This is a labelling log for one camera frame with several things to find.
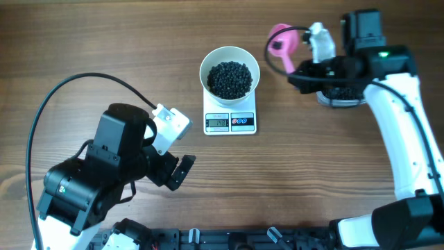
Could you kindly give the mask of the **pink measuring scoop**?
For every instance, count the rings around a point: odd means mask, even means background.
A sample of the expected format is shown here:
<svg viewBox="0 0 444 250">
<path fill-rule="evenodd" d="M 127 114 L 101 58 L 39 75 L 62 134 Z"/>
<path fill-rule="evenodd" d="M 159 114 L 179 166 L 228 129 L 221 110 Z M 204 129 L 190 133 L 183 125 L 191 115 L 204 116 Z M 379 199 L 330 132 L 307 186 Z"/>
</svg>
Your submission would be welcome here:
<svg viewBox="0 0 444 250">
<path fill-rule="evenodd" d="M 281 58 L 286 73 L 294 73 L 295 67 L 290 56 L 296 51 L 299 45 L 299 34 L 297 30 L 286 31 L 277 35 L 268 45 L 268 52 L 273 56 Z"/>
</svg>

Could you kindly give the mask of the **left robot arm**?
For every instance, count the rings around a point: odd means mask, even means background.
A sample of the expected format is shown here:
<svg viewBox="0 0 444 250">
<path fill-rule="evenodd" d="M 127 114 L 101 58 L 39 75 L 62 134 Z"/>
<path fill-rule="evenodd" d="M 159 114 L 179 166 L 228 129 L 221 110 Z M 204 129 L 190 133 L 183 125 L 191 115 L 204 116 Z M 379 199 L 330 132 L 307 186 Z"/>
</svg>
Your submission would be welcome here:
<svg viewBox="0 0 444 250">
<path fill-rule="evenodd" d="M 52 167 L 44 177 L 37 205 L 43 249 L 85 249 L 115 205 L 126 203 L 126 185 L 148 178 L 156 186 L 177 190 L 196 158 L 178 158 L 169 148 L 181 139 L 192 121 L 163 105 L 148 114 L 125 103 L 113 103 L 101 115 L 94 139 Z"/>
</svg>

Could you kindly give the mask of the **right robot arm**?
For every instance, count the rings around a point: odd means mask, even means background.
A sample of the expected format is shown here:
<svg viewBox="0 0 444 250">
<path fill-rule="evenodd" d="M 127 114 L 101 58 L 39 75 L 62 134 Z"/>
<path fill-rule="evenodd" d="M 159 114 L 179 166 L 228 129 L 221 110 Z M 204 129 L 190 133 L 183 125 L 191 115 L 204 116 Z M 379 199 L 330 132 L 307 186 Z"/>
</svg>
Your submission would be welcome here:
<svg viewBox="0 0 444 250">
<path fill-rule="evenodd" d="M 328 87 L 357 88 L 370 106 L 390 160 L 396 200 L 371 214 L 333 223 L 338 249 L 409 249 L 443 242 L 443 157 L 420 96 L 410 50 L 389 45 L 377 10 L 343 16 L 344 56 L 321 23 L 303 40 L 313 58 L 290 82 L 303 94 Z"/>
</svg>

